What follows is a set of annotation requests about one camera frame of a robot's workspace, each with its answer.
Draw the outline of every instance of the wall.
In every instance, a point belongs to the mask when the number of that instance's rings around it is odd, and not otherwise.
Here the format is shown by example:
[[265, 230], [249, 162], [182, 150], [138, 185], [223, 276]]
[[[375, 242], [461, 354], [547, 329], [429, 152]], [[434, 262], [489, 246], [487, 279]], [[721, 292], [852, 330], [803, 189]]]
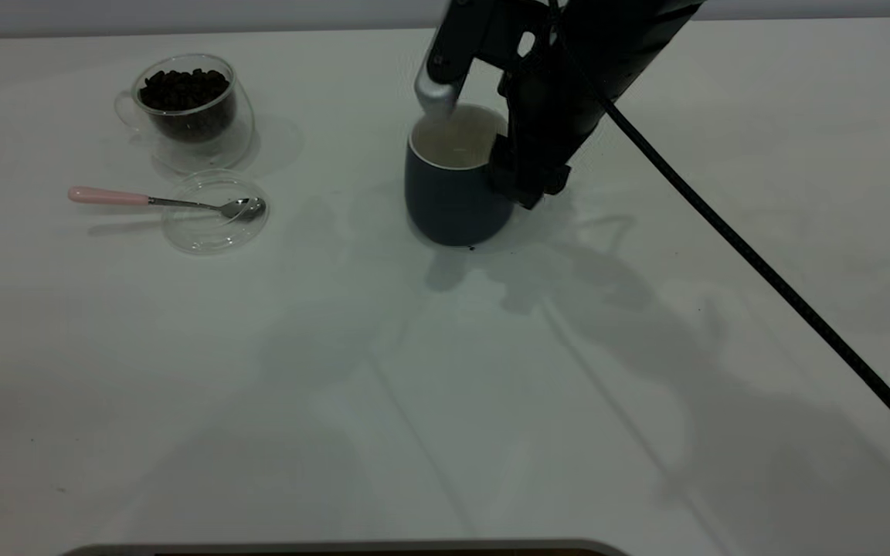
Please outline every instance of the wall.
[[[0, 36], [433, 27], [445, 0], [0, 0]], [[890, 0], [709, 0], [702, 19], [890, 15]]]

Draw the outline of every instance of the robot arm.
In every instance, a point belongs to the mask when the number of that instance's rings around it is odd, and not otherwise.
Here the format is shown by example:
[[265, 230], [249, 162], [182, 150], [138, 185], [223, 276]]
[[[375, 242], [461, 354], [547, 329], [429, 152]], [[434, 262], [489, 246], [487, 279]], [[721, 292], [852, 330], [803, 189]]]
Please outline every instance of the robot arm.
[[[473, 59], [504, 70], [508, 136], [491, 152], [494, 187], [526, 208], [566, 186], [566, 162], [705, 0], [451, 0], [414, 83], [428, 114], [455, 107]], [[522, 36], [535, 37], [519, 56]]]

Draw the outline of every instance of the tabletop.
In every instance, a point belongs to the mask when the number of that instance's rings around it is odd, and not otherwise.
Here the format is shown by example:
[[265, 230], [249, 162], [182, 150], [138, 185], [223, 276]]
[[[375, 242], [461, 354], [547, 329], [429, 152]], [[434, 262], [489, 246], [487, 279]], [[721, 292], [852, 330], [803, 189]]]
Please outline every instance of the tabletop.
[[[611, 124], [476, 250], [413, 231], [431, 35], [0, 39], [0, 556], [890, 553], [890, 412]], [[236, 67], [272, 203], [221, 256], [64, 196], [172, 190], [112, 102], [186, 52]], [[693, 22], [618, 106], [890, 384], [890, 19]]]

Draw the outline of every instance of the glass saucer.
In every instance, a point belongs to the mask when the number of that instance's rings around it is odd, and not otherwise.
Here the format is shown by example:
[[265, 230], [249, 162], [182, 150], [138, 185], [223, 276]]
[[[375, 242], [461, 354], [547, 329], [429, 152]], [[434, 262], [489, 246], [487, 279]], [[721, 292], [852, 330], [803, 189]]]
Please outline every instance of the glass saucer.
[[205, 170], [191, 174], [174, 190], [173, 199], [219, 207], [240, 199], [262, 199], [262, 214], [250, 219], [250, 208], [227, 219], [200, 208], [166, 208], [163, 235], [184, 253], [204, 256], [236, 249], [262, 231], [270, 215], [270, 202], [255, 183], [232, 170]]

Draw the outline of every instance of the dark blue mug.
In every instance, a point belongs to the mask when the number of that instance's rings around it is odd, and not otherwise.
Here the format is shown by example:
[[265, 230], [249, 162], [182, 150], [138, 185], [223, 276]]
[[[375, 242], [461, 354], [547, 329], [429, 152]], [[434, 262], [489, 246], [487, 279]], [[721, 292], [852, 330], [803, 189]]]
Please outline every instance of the dark blue mug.
[[494, 192], [490, 151], [504, 117], [460, 105], [447, 119], [425, 116], [407, 141], [405, 200], [411, 221], [432, 242], [473, 246], [501, 231], [513, 203]]

